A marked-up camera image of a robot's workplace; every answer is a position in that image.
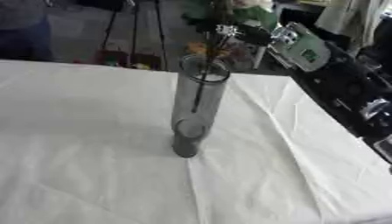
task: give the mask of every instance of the white object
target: white object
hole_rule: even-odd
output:
[[[391,223],[388,166],[287,77],[234,74],[171,148],[174,73],[1,61],[0,223]]]
[[[316,26],[335,33],[360,38],[358,47],[373,44],[375,28],[390,0],[332,0]]]

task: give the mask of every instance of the white cloth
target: white cloth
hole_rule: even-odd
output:
[[[176,75],[0,62],[0,223],[390,223],[388,166],[287,77],[234,74],[171,148]]]
[[[359,38],[359,47],[373,44],[375,28],[390,0],[332,0],[316,26],[335,34]]]

